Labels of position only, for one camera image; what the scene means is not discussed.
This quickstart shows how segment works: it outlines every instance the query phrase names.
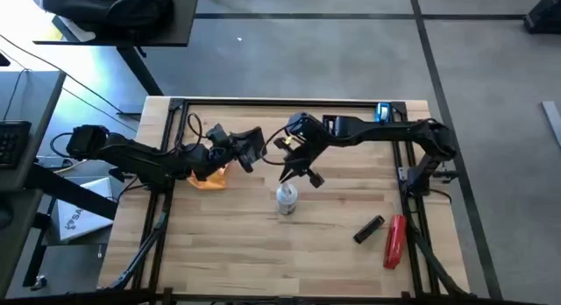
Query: red marker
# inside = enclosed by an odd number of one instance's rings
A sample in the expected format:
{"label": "red marker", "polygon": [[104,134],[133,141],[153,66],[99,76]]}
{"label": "red marker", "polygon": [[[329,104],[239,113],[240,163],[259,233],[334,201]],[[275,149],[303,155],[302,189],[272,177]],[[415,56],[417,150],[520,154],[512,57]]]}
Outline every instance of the red marker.
{"label": "red marker", "polygon": [[405,240],[405,227],[407,220],[403,215],[392,216],[386,242],[386,255],[384,256],[384,267],[395,269],[401,261],[403,253],[403,241]]}

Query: wooden table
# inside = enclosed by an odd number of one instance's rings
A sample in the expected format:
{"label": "wooden table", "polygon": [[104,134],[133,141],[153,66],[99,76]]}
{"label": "wooden table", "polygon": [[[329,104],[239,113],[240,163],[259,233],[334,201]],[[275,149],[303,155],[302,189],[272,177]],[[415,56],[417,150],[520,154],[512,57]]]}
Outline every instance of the wooden table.
{"label": "wooden table", "polygon": [[[159,147],[169,97],[148,97],[137,141]],[[425,101],[407,101],[409,119],[429,117]],[[189,105],[206,131],[216,123],[232,132],[261,126],[268,138],[288,117],[307,111],[373,119],[373,109],[318,107],[251,107]],[[187,128],[185,141],[193,141]],[[268,157],[282,152],[270,145]],[[418,159],[423,150],[415,145]],[[395,270],[382,266],[387,226],[401,214],[392,147],[389,142],[365,142],[348,148],[331,147],[314,163],[325,183],[313,188],[307,178],[291,180],[299,191],[294,214],[275,211],[275,190],[281,167],[259,161],[252,174],[237,162],[226,174],[227,189],[201,191],[177,181],[158,289],[173,287],[175,294],[400,296],[413,292],[408,252]],[[442,185],[433,188],[445,190]],[[99,279],[110,284],[138,249],[149,194],[134,190],[121,199]],[[452,278],[469,290],[451,205],[436,193],[425,197],[435,254]],[[362,245],[352,236],[374,216],[387,222]],[[428,288],[422,254],[423,283]],[[146,262],[147,286],[151,259]]]}

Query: black bag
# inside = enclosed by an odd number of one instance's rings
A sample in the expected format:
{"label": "black bag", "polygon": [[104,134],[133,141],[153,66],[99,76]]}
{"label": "black bag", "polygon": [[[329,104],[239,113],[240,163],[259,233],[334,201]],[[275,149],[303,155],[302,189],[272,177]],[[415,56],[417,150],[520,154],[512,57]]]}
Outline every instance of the black bag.
{"label": "black bag", "polygon": [[148,39],[174,18],[173,0],[43,0],[43,9],[95,32],[98,39]]}

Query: gray floor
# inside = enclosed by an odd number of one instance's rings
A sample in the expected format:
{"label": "gray floor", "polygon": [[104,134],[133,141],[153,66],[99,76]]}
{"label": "gray floor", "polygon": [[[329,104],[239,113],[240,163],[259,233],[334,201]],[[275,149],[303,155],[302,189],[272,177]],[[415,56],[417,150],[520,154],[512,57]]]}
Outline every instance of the gray floor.
{"label": "gray floor", "polygon": [[[522,14],[537,1],[419,3],[430,14]],[[411,13],[412,9],[409,0],[200,0],[198,12]],[[561,187],[555,179],[561,151],[539,103],[554,100],[561,108],[561,36],[530,36],[520,21],[425,24],[502,293],[509,300],[556,303],[561,281]],[[111,48],[35,50],[114,103],[138,103],[146,95]],[[147,66],[170,96],[423,99],[437,118],[442,108],[414,20],[199,19],[188,48],[146,51]],[[66,87],[99,103],[72,82]],[[94,122],[134,135],[64,94],[47,138]],[[46,145],[41,152],[50,153]],[[98,175],[105,169],[103,164],[90,164],[75,174]],[[452,195],[472,291],[486,295],[455,183]],[[57,249],[47,263],[72,259],[75,268],[64,273],[55,267],[49,270],[53,291],[93,289],[95,280],[76,278],[84,273],[96,276],[97,251]],[[14,288],[14,296],[47,293]]]}

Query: table leg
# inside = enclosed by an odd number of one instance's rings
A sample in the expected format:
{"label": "table leg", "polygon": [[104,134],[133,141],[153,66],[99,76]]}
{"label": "table leg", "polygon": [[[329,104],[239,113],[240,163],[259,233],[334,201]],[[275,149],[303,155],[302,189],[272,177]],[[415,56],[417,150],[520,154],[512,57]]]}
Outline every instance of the table leg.
{"label": "table leg", "polygon": [[[137,77],[142,87],[146,89],[149,96],[163,96],[160,86],[154,80],[150,71],[140,58],[137,50],[133,46],[117,46],[117,51],[121,54],[124,62],[131,69],[132,73]],[[124,115],[140,115],[142,113],[142,104],[124,104],[119,105],[119,109]]]}
{"label": "table leg", "polygon": [[117,212],[115,202],[82,188],[37,164],[33,164],[29,170],[25,187],[41,189],[57,199],[111,220],[115,218]]}

